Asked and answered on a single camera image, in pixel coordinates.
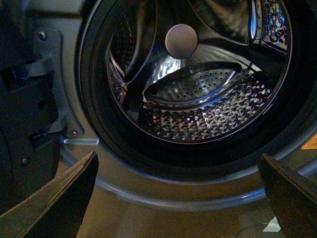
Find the screw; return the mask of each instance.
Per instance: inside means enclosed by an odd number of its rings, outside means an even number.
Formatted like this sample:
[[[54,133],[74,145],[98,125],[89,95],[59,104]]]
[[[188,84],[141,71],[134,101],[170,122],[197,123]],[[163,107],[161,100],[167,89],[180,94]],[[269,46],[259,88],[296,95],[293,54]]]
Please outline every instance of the screw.
[[[38,38],[41,40],[41,41],[45,41],[47,36],[46,36],[46,33],[43,32],[43,31],[39,31],[38,34],[37,34]]]
[[[21,162],[21,163],[22,163],[23,166],[26,166],[26,165],[28,165],[28,163],[30,162],[30,160],[31,160],[31,159],[30,159],[29,157],[28,157],[28,158],[24,158],[24,159],[22,159],[22,162]]]
[[[70,132],[70,135],[71,135],[71,137],[77,137],[77,136],[78,136],[78,132],[75,131],[75,130],[72,130],[72,131]]]

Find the open door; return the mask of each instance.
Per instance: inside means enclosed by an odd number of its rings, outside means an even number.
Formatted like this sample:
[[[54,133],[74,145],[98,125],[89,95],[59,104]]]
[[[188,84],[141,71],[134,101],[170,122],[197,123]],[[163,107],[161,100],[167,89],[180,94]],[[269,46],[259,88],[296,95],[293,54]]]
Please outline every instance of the open door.
[[[91,152],[0,215],[1,238],[75,238],[92,196],[98,157]]]
[[[60,134],[51,70],[30,74],[32,46],[0,8],[0,214],[49,182],[57,171]]]

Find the black plastic piece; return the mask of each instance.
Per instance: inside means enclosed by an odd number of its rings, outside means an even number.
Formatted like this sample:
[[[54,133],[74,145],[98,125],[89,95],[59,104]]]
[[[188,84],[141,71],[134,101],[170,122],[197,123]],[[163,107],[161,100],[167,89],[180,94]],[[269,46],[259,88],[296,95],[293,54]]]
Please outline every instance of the black plastic piece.
[[[2,8],[0,8],[0,19],[0,70],[14,65],[33,63],[35,55],[32,47]]]
[[[317,185],[267,154],[259,171],[285,237],[317,237]]]
[[[53,73],[28,78],[27,72],[17,71],[17,66],[34,62],[32,46],[1,8],[0,19],[2,213],[55,176],[60,134],[45,133],[58,117],[52,94]]]
[[[98,172],[95,152],[0,216],[0,237],[75,238]]]

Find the orange warning label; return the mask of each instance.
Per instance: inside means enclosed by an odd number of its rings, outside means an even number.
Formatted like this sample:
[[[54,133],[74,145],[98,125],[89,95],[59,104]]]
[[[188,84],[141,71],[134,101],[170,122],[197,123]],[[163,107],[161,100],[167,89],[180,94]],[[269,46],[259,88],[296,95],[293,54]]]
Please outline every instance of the orange warning label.
[[[317,149],[317,134],[310,139],[305,145],[302,146],[302,150]]]

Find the round baffle cap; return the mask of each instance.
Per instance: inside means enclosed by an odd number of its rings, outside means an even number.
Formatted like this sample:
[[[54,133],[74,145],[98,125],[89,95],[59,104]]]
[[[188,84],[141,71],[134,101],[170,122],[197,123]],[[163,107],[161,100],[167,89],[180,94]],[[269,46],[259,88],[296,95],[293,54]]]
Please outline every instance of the round baffle cap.
[[[165,38],[165,46],[169,54],[176,59],[185,59],[195,52],[198,45],[196,31],[186,24],[173,26]]]

